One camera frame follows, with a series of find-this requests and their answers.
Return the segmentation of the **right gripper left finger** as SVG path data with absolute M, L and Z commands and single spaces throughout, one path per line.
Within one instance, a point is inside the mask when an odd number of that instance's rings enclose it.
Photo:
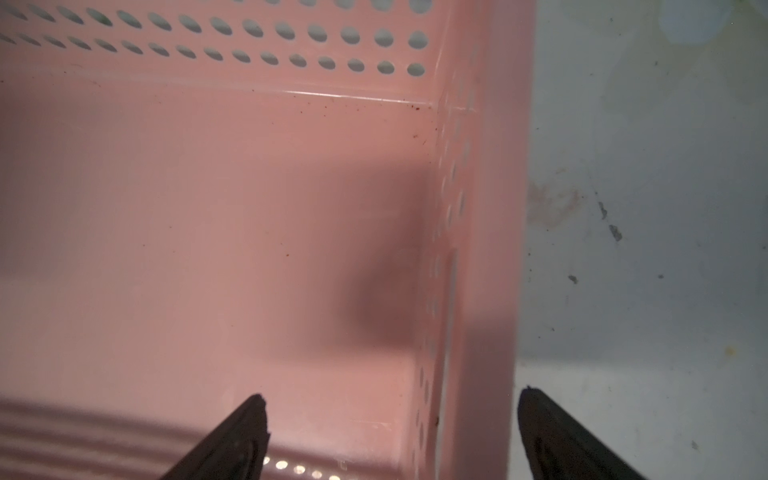
M 259 480 L 269 439 L 266 401 L 251 395 L 161 480 Z

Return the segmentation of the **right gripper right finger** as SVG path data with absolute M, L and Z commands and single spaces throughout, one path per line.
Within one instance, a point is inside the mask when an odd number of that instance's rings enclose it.
M 643 480 L 542 390 L 524 388 L 517 420 L 535 480 Z

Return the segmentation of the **pink plastic basket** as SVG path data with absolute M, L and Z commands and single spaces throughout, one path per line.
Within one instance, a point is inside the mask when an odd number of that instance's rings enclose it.
M 504 479 L 532 1 L 5 1 L 1 475 Z

